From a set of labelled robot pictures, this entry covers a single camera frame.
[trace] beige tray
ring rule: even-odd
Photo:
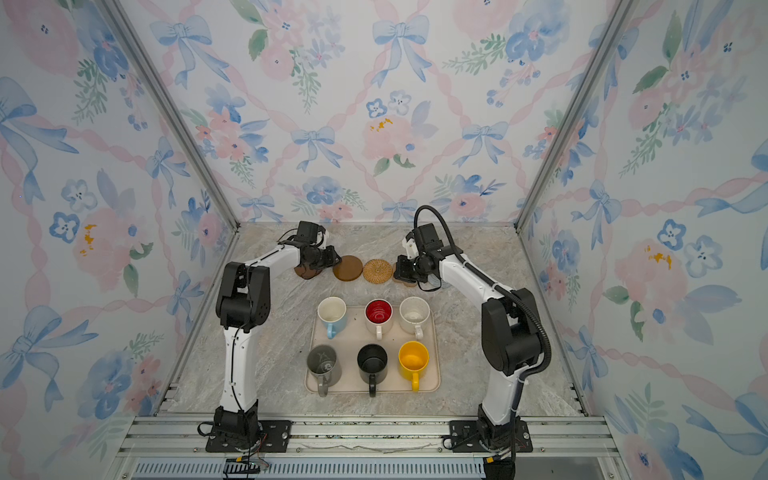
[[[347,323],[344,330],[328,339],[327,328],[319,317],[315,318],[312,330],[312,347],[326,344],[333,347],[341,360],[341,379],[328,388],[328,393],[368,393],[368,384],[360,378],[357,366],[357,353],[369,343],[378,343],[384,347],[387,355],[386,378],[376,386],[376,394],[390,392],[411,392],[411,381],[400,375],[397,354],[405,342],[416,340],[412,333],[406,333],[398,324],[400,313],[397,305],[392,306],[392,320],[395,324],[381,341],[366,328],[366,308],[363,305],[347,305]],[[419,392],[434,392],[440,387],[440,365],[437,357],[437,341],[435,340],[434,313],[432,319],[425,324],[422,343],[429,351],[429,363],[424,376],[419,378]],[[306,373],[304,386],[312,393],[317,393],[317,380]]]

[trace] mug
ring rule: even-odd
[[[415,341],[404,343],[397,354],[400,362],[400,375],[411,381],[411,389],[419,391],[419,375],[424,373],[429,363],[427,347]]]
[[[429,321],[429,304],[423,298],[410,296],[400,303],[400,328],[416,335],[417,340],[424,339],[424,327]]]
[[[366,305],[366,328],[377,340],[392,329],[392,305],[386,300],[377,298]]]
[[[341,379],[341,362],[330,345],[318,345],[306,356],[306,367],[317,379],[317,393],[328,395],[328,387]]]
[[[346,303],[338,296],[329,296],[317,306],[317,316],[328,329],[328,338],[332,339],[346,326]]]
[[[357,366],[360,377],[368,383],[368,394],[376,396],[376,384],[386,378],[386,350],[380,345],[369,343],[357,353]]]

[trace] black mug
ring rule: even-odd
[[[369,343],[357,353],[360,378],[368,382],[368,394],[372,397],[376,396],[376,384],[386,378],[386,362],[386,350],[375,343]]]

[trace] ventilation grille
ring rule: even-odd
[[[221,458],[146,458],[133,480],[149,478],[245,478],[243,464]],[[474,458],[273,458],[270,468],[250,478],[484,478],[482,460]]]

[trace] white mug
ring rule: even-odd
[[[389,311],[389,317],[386,318],[383,322],[374,322],[368,317],[368,307],[371,306],[374,302],[384,302],[388,306]],[[377,340],[381,340],[384,338],[384,334],[387,333],[392,329],[392,314],[393,314],[393,308],[392,304],[387,302],[384,299],[377,298],[375,300],[371,300],[368,302],[368,305],[366,305],[366,328],[369,332],[371,332],[374,336],[376,336]]]
[[[416,335],[417,340],[424,339],[424,328],[431,316],[429,304],[423,298],[409,296],[400,303],[400,328]]]

